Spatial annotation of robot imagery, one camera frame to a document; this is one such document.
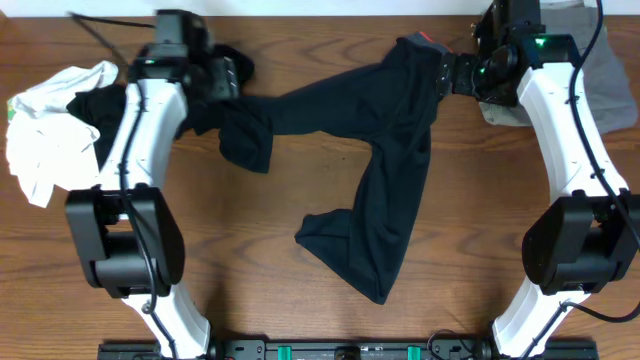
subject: gray towel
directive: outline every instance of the gray towel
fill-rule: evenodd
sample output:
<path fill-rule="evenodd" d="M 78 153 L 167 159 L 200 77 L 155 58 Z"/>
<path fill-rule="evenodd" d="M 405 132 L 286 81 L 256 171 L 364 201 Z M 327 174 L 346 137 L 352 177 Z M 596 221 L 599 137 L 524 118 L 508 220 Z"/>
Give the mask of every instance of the gray towel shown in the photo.
<path fill-rule="evenodd" d="M 593 36 L 598 14 L 595 8 L 543 9 L 542 22 L 549 34 L 571 34 L 582 54 Z M 606 29 L 600 33 L 583 71 L 585 92 L 598 131 L 605 134 L 632 127 L 638 118 L 638 108 L 624 67 L 609 46 Z M 480 109 L 490 124 L 531 126 L 521 105 L 507 108 L 480 103 Z"/>

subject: white fabric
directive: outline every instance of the white fabric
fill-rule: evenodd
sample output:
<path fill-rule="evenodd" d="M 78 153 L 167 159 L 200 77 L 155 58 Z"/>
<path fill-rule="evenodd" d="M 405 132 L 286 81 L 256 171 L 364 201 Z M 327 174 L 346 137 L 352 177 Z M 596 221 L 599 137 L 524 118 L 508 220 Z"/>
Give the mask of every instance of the white fabric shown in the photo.
<path fill-rule="evenodd" d="M 110 85 L 117 75 L 117 66 L 108 61 L 92 69 L 74 66 L 9 100 L 7 160 L 29 203 L 46 207 L 53 185 L 73 190 L 96 184 L 93 142 L 100 132 L 66 106 L 76 92 Z"/>

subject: robotic arm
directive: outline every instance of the robotic arm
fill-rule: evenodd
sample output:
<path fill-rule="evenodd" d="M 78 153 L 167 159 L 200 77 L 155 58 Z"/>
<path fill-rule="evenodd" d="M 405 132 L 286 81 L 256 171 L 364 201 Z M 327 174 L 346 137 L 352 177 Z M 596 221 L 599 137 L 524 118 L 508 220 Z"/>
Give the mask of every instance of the robotic arm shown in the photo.
<path fill-rule="evenodd" d="M 238 87 L 233 62 L 212 57 L 202 19 L 182 11 L 158 13 L 155 42 L 145 46 L 130 68 L 125 116 L 101 171 L 100 184 L 69 194 L 67 218 L 87 281 L 93 287 L 106 289 L 113 298 L 122 299 L 142 316 L 160 344 L 159 351 L 145 350 L 155 354 L 150 359 L 162 356 L 218 360 L 227 356 L 244 360 L 246 355 L 247 360 L 360 360 L 367 356 L 422 360 L 420 349 L 424 348 L 441 360 L 488 360 L 543 352 L 552 353 L 554 359 L 577 358 L 572 357 L 576 354 L 588 358 L 595 350 L 584 343 L 576 345 L 575 352 L 567 350 L 572 348 L 565 343 L 555 346 L 552 342 L 546 344 L 545 350 L 548 337 L 566 311 L 559 313 L 546 333 L 543 330 L 560 304 L 580 303 L 609 281 L 620 280 L 637 246 L 611 207 L 607 192 L 593 176 L 571 121 L 567 88 L 579 58 L 575 43 L 570 36 L 546 35 L 544 31 L 538 0 L 494 0 L 475 30 L 479 53 L 446 54 L 440 67 L 442 76 L 438 77 L 437 87 L 443 96 L 456 93 L 505 106 L 522 104 L 534 125 L 549 177 L 552 205 L 524 237 L 527 277 L 507 311 L 493 322 L 488 339 L 430 339 L 426 344 L 239 341 L 241 346 L 232 341 L 218 349 L 210 339 L 209 322 L 198 313 L 181 281 L 184 243 L 160 190 L 171 144 L 189 106 L 236 97 Z M 606 181 L 638 226 L 640 198 L 629 193 L 606 153 L 587 104 L 582 74 L 576 95 L 588 142 Z M 141 98 L 145 99 L 144 107 L 140 106 Z M 121 189 L 118 164 L 129 138 L 125 174 L 129 186 Z M 126 218 L 122 190 L 141 224 L 158 278 L 158 301 L 153 314 L 143 311 L 152 296 L 151 284 L 135 235 L 108 230 L 108 226 Z M 592 226 L 594 220 L 598 226 Z M 247 344 L 258 349 L 257 353 L 237 352 L 249 348 Z M 134 359 L 141 351 L 135 346 L 101 346 L 98 356 Z"/>

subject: table top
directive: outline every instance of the table top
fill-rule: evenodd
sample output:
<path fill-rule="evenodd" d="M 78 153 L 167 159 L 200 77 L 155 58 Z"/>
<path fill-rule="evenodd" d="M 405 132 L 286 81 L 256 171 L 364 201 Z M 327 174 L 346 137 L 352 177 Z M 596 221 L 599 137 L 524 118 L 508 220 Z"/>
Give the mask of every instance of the table top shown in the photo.
<path fill-rule="evenodd" d="M 395 38 L 422 30 L 472 51 L 476 17 L 211 18 L 219 42 L 256 62 L 247 93 L 280 95 L 380 61 Z M 609 40 L 640 77 L 640 18 L 608 17 Z M 148 29 L 93 25 L 131 58 Z M 110 59 L 68 19 L 0 19 L 0 99 L 69 67 Z M 631 84 L 640 100 L 640 84 Z M 0 130 L 6 131 L 6 112 Z M 631 189 L 640 189 L 640 129 L 604 137 Z M 409 251 L 384 306 L 375 305 L 297 245 L 307 213 L 350 208 L 369 145 L 324 133 L 278 136 L 271 171 L 255 174 L 218 151 L 217 132 L 177 141 L 164 189 L 186 242 L 184 280 L 222 337 L 426 338 L 449 328 L 479 333 L 524 278 L 523 234 L 546 210 L 547 175 L 530 128 L 487 124 L 475 100 L 442 101 L 432 162 Z M 0 144 L 5 153 L 6 144 Z M 28 205 L 0 166 L 0 352 L 7 359 L 94 358 L 104 340 L 151 339 L 142 320 L 85 282 L 56 189 L 47 209 Z M 640 266 L 586 304 L 611 315 L 640 299 Z M 634 359 L 640 320 L 621 325 L 571 313 L 555 335 L 592 336 L 603 359 Z"/>

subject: black garment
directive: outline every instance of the black garment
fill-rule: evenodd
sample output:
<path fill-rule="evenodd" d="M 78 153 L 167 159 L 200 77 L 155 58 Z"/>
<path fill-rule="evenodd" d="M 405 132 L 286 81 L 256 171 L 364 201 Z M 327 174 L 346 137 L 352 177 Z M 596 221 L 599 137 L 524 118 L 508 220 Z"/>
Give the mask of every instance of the black garment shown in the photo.
<path fill-rule="evenodd" d="M 69 114 L 100 131 L 100 138 L 93 143 L 99 169 L 107 161 L 116 140 L 126 103 L 124 87 L 113 84 L 76 93 L 75 99 L 67 104 Z"/>
<path fill-rule="evenodd" d="M 192 119 L 193 125 L 203 132 L 222 124 L 225 158 L 254 171 L 268 170 L 271 134 L 320 130 L 369 143 L 371 162 L 353 210 L 308 215 L 295 237 L 349 284 L 383 304 L 420 206 L 430 126 L 440 100 L 435 76 L 441 56 L 437 49 L 401 38 L 378 65 L 275 99 L 245 97 L 211 105 L 205 116 Z"/>

